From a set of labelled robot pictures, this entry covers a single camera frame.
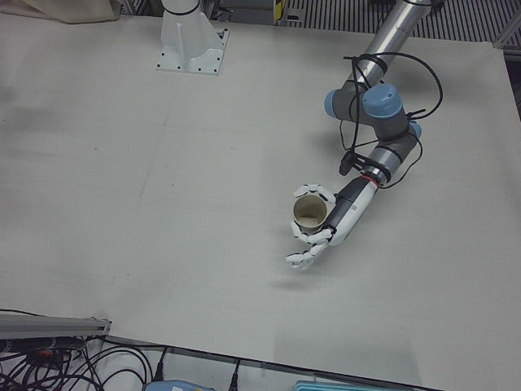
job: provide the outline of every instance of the white fabric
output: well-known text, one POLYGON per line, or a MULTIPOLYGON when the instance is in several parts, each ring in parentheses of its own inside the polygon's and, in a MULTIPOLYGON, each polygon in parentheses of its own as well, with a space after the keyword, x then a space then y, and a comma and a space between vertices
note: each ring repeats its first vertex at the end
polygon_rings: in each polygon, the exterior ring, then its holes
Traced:
POLYGON ((0 0, 0 12, 72 24, 114 20, 120 9, 117 0, 0 0))

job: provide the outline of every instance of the white table surface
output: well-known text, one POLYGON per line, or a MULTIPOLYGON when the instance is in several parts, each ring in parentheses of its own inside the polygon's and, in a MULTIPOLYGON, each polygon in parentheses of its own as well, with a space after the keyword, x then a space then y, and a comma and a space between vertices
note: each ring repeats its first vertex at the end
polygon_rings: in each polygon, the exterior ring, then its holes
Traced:
MULTIPOLYGON (((2 307, 351 375, 517 389, 521 129, 501 52, 407 42, 446 93, 422 121, 424 158, 301 272, 284 261, 304 248, 291 193, 351 178, 322 102, 371 35, 229 27, 210 77, 155 70, 160 19, 0 15, 2 307)), ((387 79, 406 110, 436 101, 413 63, 387 79)))

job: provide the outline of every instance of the blue joint cap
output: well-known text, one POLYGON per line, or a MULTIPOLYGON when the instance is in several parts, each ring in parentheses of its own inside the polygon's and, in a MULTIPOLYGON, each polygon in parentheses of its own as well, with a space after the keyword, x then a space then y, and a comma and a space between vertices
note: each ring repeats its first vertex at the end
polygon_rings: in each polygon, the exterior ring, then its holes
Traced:
POLYGON ((422 127, 418 125, 416 121, 409 121, 410 127, 414 129, 414 132, 416 133, 416 137, 420 138, 422 137, 422 127))
POLYGON ((326 95, 326 100, 324 100, 324 109, 328 116, 332 116, 333 118, 337 118, 335 111, 333 110, 333 97, 338 90, 329 91, 326 95))
POLYGON ((393 118, 404 107, 398 90, 392 84, 378 84, 370 88, 363 99, 364 111, 379 120, 393 118))

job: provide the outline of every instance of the paper cup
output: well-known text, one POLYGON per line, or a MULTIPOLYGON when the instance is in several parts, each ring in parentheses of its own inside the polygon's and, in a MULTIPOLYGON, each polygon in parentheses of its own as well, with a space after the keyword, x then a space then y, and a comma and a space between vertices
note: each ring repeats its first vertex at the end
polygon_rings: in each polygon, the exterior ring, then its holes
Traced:
POLYGON ((293 219, 306 234, 318 231, 326 217, 326 202, 318 195, 303 195, 293 205, 293 219))

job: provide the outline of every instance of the blue object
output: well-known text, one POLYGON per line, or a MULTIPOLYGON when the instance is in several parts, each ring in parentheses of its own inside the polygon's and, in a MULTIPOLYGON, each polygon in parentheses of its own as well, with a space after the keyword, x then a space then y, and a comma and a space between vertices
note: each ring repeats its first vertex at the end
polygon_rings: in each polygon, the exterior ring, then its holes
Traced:
POLYGON ((380 120, 394 117, 404 107, 398 90, 392 84, 378 84, 370 88, 362 101, 367 115, 380 120))
POLYGON ((338 90, 329 91, 326 95, 326 100, 324 100, 324 109, 326 110, 327 115, 336 118, 335 111, 333 110, 333 96, 335 92, 338 90))
POLYGON ((184 380, 153 381, 143 391, 215 391, 184 380))
POLYGON ((370 385, 351 385, 341 383, 316 383, 313 381, 297 381, 295 391, 393 391, 370 385))
POLYGON ((416 137, 420 138, 422 137, 422 127, 418 125, 416 121, 409 121, 410 127, 414 129, 414 132, 416 133, 416 137))

